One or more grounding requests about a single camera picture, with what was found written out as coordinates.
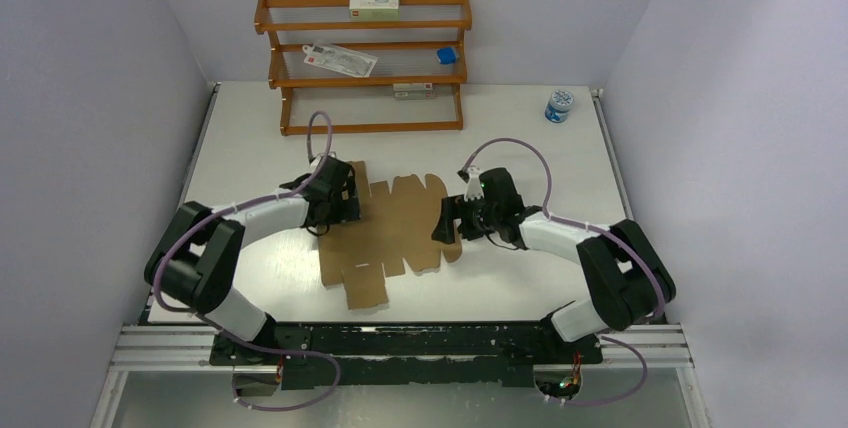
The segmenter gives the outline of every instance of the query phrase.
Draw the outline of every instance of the small cardboard square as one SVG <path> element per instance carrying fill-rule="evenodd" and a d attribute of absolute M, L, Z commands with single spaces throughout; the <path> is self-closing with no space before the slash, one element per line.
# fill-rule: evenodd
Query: small cardboard square
<path fill-rule="evenodd" d="M 403 275 L 403 260 L 415 272 L 438 268 L 442 254 L 449 263 L 462 255 L 462 245 L 430 239 L 447 196 L 442 180 L 432 174 L 399 176 L 369 184 L 365 162 L 351 162 L 359 191 L 362 219 L 335 225 L 318 243 L 321 282 L 344 284 L 351 310 L 388 302 L 385 277 Z"/>

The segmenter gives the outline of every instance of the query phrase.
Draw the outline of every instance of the blue container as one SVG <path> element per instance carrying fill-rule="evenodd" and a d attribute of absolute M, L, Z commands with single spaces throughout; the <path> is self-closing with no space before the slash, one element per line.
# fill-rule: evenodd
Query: blue container
<path fill-rule="evenodd" d="M 562 123 L 568 118 L 568 112 L 574 104 L 574 96 L 565 90 L 554 90 L 548 106 L 545 107 L 545 118 L 553 123 Z"/>

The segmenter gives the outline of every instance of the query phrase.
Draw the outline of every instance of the small box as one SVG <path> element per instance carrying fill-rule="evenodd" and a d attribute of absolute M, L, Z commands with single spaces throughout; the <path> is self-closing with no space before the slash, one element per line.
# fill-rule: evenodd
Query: small box
<path fill-rule="evenodd" d="M 397 21 L 400 0 L 350 0 L 351 21 Z"/>
<path fill-rule="evenodd" d="M 392 85 L 395 91 L 433 91 L 432 83 L 395 83 Z"/>
<path fill-rule="evenodd" d="M 396 100 L 432 100 L 436 97 L 433 90 L 429 91 L 396 91 Z"/>

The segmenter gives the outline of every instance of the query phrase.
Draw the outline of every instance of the brown cardboard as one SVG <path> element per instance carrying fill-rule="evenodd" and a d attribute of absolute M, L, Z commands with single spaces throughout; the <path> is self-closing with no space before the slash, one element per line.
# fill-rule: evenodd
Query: brown cardboard
<path fill-rule="evenodd" d="M 405 273 L 403 260 L 415 272 L 438 268 L 441 256 L 454 262 L 462 245 L 430 239 L 447 196 L 438 176 L 399 176 L 369 184 L 362 161 L 351 162 L 362 219 L 334 225 L 319 239 L 318 256 L 324 286 L 344 284 L 349 309 L 371 308 L 388 302 L 385 277 Z"/>

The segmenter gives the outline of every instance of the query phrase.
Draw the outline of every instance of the shelf leg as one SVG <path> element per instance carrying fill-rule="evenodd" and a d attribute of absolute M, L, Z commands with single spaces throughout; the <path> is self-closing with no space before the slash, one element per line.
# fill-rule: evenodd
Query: shelf leg
<path fill-rule="evenodd" d="M 453 88 L 453 105 L 456 110 L 456 129 L 461 130 L 465 127 L 465 120 L 462 118 L 462 96 L 460 87 L 462 85 L 451 85 Z"/>
<path fill-rule="evenodd" d="M 294 101 L 293 88 L 280 88 L 283 92 L 283 113 L 280 115 L 280 134 L 286 136 L 288 134 L 289 123 L 291 122 L 291 107 Z"/>

